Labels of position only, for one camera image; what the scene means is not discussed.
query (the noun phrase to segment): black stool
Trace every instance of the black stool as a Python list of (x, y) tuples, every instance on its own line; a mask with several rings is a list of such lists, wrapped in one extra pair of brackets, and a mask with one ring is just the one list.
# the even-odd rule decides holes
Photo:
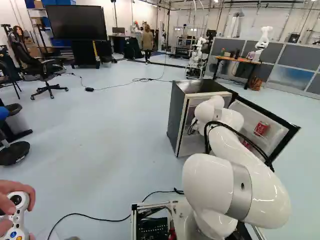
[[(7, 106), (0, 106), (0, 128), (5, 123), (7, 117), (14, 116), (20, 112), (22, 106), (14, 103)], [(0, 129), (0, 141), (4, 148), (0, 150), (0, 165), (9, 166), (19, 163), (29, 153), (30, 144), (26, 141), (18, 141), (15, 143), (8, 143), (6, 136)]]

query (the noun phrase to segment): television screen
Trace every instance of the television screen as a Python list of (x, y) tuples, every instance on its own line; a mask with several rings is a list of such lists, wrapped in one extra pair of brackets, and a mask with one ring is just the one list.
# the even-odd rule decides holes
[(107, 40), (101, 6), (47, 5), (45, 8), (56, 39)]

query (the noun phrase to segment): red can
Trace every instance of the red can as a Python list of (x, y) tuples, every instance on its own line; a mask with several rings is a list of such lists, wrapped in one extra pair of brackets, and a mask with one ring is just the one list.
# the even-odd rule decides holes
[(254, 134), (257, 135), (257, 136), (263, 136), (268, 128), (269, 128), (269, 124), (266, 123), (266, 122), (263, 122), (263, 121), (260, 121), (258, 122), (258, 124), (255, 126), (255, 129), (254, 129)]

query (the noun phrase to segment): hand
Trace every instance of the hand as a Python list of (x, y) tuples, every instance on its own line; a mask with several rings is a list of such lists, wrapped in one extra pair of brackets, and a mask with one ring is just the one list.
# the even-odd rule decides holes
[[(29, 185), (24, 185), (17, 181), (0, 180), (0, 209), (7, 215), (12, 215), (16, 212), (15, 204), (7, 197), (11, 192), (22, 191), (29, 194), (30, 203), (28, 211), (32, 211), (36, 202), (36, 191)], [(3, 236), (13, 223), (9, 219), (0, 221), (0, 236)], [(30, 240), (35, 240), (35, 236), (30, 233)]]

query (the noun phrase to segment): game controller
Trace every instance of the game controller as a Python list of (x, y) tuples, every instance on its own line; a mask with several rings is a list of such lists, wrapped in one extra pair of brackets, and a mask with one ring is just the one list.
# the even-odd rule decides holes
[(9, 219), (13, 222), (12, 227), (2, 236), (0, 240), (29, 240), (29, 232), (24, 226), (24, 214), (29, 205), (29, 195), (24, 191), (13, 191), (7, 197), (14, 203), (16, 211), (13, 215), (5, 215), (1, 211), (0, 221)]

